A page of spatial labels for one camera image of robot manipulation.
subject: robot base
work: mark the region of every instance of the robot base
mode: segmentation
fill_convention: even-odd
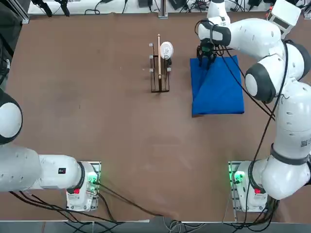
[[[259,193],[250,185],[246,206],[246,194],[249,184],[248,167],[250,163],[251,161],[230,161],[228,163],[235,218],[236,211],[245,212],[247,209],[248,212],[261,212],[267,203],[267,193]]]
[[[85,169],[85,179],[80,189],[71,194],[66,191],[67,209],[75,211],[92,211],[98,207],[99,186],[92,182],[100,181],[101,162],[81,161]]]

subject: wooden stick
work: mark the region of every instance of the wooden stick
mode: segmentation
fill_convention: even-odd
[[[161,79],[161,41],[160,41],[160,34],[157,35],[157,62],[158,62],[158,68],[159,68],[159,79]]]

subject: red label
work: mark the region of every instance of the red label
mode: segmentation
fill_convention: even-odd
[[[255,188],[254,191],[255,191],[256,194],[261,193],[260,189],[257,189],[257,188]]]

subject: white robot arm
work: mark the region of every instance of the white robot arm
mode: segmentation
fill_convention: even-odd
[[[258,60],[246,72],[247,91],[267,103],[281,95],[270,156],[256,161],[252,172],[251,161],[241,162],[235,173],[242,210],[260,212],[267,202],[267,194],[280,200],[310,180],[307,162],[311,150],[311,87],[299,81],[310,70],[311,58],[302,45],[284,44],[279,25],[274,22],[249,18],[230,23],[223,0],[211,1],[207,17],[198,27],[201,41],[228,46]],[[287,73],[280,93],[286,59]]]
[[[98,186],[93,181],[99,181],[99,173],[94,166],[66,155],[38,155],[34,150],[12,145],[22,119],[19,104],[0,89],[0,192],[66,189],[68,208],[97,209]]]

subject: folded blue towel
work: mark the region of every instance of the folded blue towel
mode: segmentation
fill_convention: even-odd
[[[238,67],[230,57],[225,61],[241,83]],[[199,67],[199,59],[190,59],[192,85],[192,115],[201,114],[243,114],[244,101],[242,88],[238,85],[221,57],[206,70],[207,58]]]

